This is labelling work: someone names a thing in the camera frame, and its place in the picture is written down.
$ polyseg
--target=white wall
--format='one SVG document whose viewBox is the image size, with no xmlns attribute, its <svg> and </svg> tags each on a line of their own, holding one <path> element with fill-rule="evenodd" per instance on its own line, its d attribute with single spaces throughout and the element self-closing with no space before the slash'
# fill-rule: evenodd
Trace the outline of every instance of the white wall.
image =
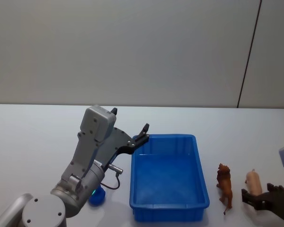
<svg viewBox="0 0 284 227">
<path fill-rule="evenodd" d="M 235 107 L 258 0 L 0 0 L 0 103 Z"/>
<path fill-rule="evenodd" d="M 284 108 L 284 0 L 263 0 L 240 107 Z"/>
</svg>

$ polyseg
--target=blue object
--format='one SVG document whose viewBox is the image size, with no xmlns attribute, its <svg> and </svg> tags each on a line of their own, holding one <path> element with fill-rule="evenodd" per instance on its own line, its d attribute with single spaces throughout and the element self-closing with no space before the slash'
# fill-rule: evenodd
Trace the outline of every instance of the blue object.
<svg viewBox="0 0 284 227">
<path fill-rule="evenodd" d="M 202 220 L 209 198 L 195 136 L 150 135 L 132 155 L 129 204 L 140 222 Z"/>
<path fill-rule="evenodd" d="M 89 197 L 89 204 L 92 206 L 99 206 L 104 202 L 105 191 L 99 186 Z"/>
</svg>

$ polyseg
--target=vertical line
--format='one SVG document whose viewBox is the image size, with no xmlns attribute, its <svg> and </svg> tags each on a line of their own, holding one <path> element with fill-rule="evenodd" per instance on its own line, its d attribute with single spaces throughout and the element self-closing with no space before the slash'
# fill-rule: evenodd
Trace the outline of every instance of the vertical line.
<svg viewBox="0 0 284 227">
<path fill-rule="evenodd" d="M 259 19 L 261 5 L 262 5 L 262 0 L 260 0 L 259 8 L 257 10 L 257 19 L 256 19 L 255 27 L 254 27 L 254 32 L 252 34 L 251 44 L 250 44 L 248 58 L 247 58 L 246 66 L 245 66 L 245 72 L 244 72 L 244 77 L 243 77 L 243 81 L 242 81 L 242 85 L 241 85 L 241 91 L 240 91 L 240 95 L 239 95 L 239 99 L 238 99 L 237 108 L 239 107 L 239 104 L 240 104 L 240 99 L 241 99 L 241 95 L 242 95 L 242 90 L 243 90 L 243 85 L 244 85 L 244 81 L 245 81 L 245 77 L 246 77 L 247 68 L 248 68 L 250 53 L 251 53 L 252 45 L 253 45 L 254 38 L 255 38 L 255 33 L 256 33 L 256 28 L 257 28 L 257 21 Z"/>
</svg>

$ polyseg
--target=toy pig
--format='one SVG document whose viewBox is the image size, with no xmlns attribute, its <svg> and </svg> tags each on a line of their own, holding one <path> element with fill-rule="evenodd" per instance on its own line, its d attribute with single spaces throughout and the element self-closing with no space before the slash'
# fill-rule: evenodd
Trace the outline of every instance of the toy pig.
<svg viewBox="0 0 284 227">
<path fill-rule="evenodd" d="M 222 203 L 225 202 L 225 199 L 228 199 L 228 204 L 223 212 L 225 215 L 225 212 L 229 209 L 232 208 L 231 201 L 232 201 L 232 190 L 231 190 L 231 170 L 227 167 L 224 166 L 223 164 L 219 165 L 219 170 L 218 170 L 218 175 L 217 175 L 217 180 L 218 184 L 217 187 L 222 190 L 222 197 L 220 198 L 220 201 Z"/>
<path fill-rule="evenodd" d="M 259 174 L 255 172 L 255 169 L 246 174 L 245 183 L 247 184 L 250 194 L 255 196 L 262 194 L 260 177 Z"/>
</svg>

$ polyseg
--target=white table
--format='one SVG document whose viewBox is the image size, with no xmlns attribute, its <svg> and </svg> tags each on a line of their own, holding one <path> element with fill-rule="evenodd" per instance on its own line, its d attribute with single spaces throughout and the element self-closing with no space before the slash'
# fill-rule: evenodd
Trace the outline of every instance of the white table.
<svg viewBox="0 0 284 227">
<path fill-rule="evenodd" d="M 87 106 L 0 105 L 0 214 L 18 196 L 48 194 L 59 181 L 77 145 L 77 132 Z M 284 146 L 284 110 L 119 107 L 116 127 L 129 135 L 150 124 L 149 133 L 193 134 L 210 198 L 199 223 L 140 224 L 129 207 L 129 155 L 115 164 L 124 170 L 121 187 L 106 190 L 106 201 L 98 208 L 86 204 L 67 219 L 68 227 L 284 227 L 269 211 L 258 214 L 241 202 L 245 175 L 255 168 L 263 190 L 266 183 L 284 186 L 284 168 L 278 150 Z M 223 215 L 216 171 L 224 163 L 231 168 L 233 208 Z M 108 171 L 104 182 L 116 185 Z"/>
</svg>

